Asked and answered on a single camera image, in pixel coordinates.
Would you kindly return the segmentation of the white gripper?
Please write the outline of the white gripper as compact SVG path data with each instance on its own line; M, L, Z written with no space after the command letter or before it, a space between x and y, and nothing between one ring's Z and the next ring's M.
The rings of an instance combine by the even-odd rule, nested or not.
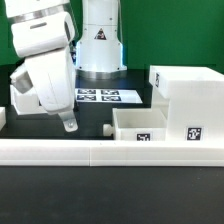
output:
M11 26L13 44L25 67L43 108L59 114L67 132L78 129L71 111L75 98L75 68L69 44L75 36L68 12L15 23Z

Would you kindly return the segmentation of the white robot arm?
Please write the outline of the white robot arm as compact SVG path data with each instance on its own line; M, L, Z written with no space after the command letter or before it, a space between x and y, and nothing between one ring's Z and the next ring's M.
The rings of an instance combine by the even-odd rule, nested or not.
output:
M19 115L58 115L68 132L77 74L108 79L124 71L118 39L120 0L82 0L83 32L76 44L70 0L4 0L13 45L24 60L11 75L11 100Z

